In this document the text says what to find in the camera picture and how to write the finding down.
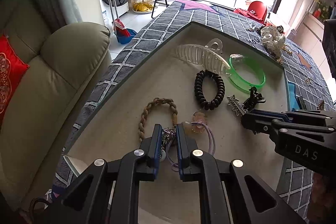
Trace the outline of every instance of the white tray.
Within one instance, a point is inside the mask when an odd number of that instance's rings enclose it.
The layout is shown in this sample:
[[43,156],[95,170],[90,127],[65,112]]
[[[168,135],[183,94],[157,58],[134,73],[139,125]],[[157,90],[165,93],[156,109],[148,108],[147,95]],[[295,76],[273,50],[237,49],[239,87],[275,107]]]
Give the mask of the white tray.
[[[122,158],[139,148],[138,123],[144,106],[155,97],[172,98],[177,105],[178,122],[190,121],[199,110],[194,97],[196,73],[202,67],[186,63],[172,56],[172,49],[180,44],[206,45],[211,39],[223,42],[223,57],[240,53],[258,61],[266,74],[266,84],[261,92],[266,103],[258,106],[270,111],[287,111],[287,81],[284,69],[273,59],[257,49],[211,27],[190,22],[165,40],[136,66],[95,108],[78,134],[64,152],[64,158],[75,174],[81,173],[95,159],[107,161]],[[243,102],[249,94],[238,90],[224,75],[226,93],[221,105],[207,111],[208,125],[216,141],[215,158],[225,161],[241,159],[273,190],[281,173],[283,157],[274,152],[274,143],[268,135],[253,135],[240,124],[226,96],[236,95]],[[204,80],[205,97],[211,100],[216,85]],[[150,113],[145,135],[151,136],[154,124],[171,127],[168,106],[159,106]],[[200,149],[208,149],[208,136],[195,136]],[[176,159],[176,148],[171,149]],[[200,223],[198,183],[183,183],[179,174],[171,170],[170,163],[160,163],[155,182],[141,182],[139,190],[139,221],[149,223]]]

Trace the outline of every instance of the brown braided hair tie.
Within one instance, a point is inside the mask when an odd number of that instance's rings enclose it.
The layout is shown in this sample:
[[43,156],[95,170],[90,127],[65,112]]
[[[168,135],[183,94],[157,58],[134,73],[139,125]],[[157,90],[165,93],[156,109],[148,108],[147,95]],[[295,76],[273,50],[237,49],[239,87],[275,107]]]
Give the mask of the brown braided hair tie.
[[143,109],[143,113],[141,114],[141,120],[139,123],[139,130],[138,130],[140,141],[142,141],[145,138],[144,126],[146,124],[148,114],[151,112],[152,108],[155,107],[156,105],[164,105],[164,104],[169,104],[169,108],[172,111],[173,127],[177,125],[177,109],[176,105],[174,104],[174,101],[172,99],[154,98],[154,100],[152,102],[149,102],[148,105]]

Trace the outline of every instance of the potted plant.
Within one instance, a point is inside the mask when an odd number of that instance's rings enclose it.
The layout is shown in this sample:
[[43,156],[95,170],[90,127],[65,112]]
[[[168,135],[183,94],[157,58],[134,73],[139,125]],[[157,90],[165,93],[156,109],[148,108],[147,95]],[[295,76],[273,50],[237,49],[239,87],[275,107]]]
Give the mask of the potted plant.
[[329,6],[323,0],[315,0],[317,3],[317,9],[313,16],[320,20],[322,23],[328,19],[329,16]]

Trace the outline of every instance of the black cable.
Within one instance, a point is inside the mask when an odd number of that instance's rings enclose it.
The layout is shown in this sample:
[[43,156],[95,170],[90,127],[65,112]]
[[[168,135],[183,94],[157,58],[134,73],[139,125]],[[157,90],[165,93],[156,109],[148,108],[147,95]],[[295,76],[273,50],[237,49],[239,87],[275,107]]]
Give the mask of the black cable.
[[[211,102],[207,102],[203,95],[203,79],[205,76],[211,77],[217,84],[217,94],[215,98]],[[218,74],[213,73],[208,70],[201,70],[199,73],[196,75],[195,79],[195,86],[194,86],[194,91],[195,91],[195,97],[199,103],[199,105],[204,108],[205,110],[214,110],[215,107],[218,107],[221,102],[223,101],[224,94],[225,94],[225,86],[222,77],[220,77]]]
[[48,206],[51,205],[51,203],[44,198],[33,198],[31,200],[30,205],[29,205],[29,216],[33,224],[34,224],[34,208],[36,204],[39,202],[42,202]]

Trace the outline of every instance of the red pillow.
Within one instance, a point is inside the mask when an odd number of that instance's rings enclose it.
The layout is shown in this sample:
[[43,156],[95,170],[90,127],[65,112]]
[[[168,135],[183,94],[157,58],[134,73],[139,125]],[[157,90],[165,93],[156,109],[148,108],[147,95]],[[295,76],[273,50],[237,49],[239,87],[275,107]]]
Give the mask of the red pillow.
[[13,93],[29,65],[15,54],[5,36],[0,37],[0,123]]

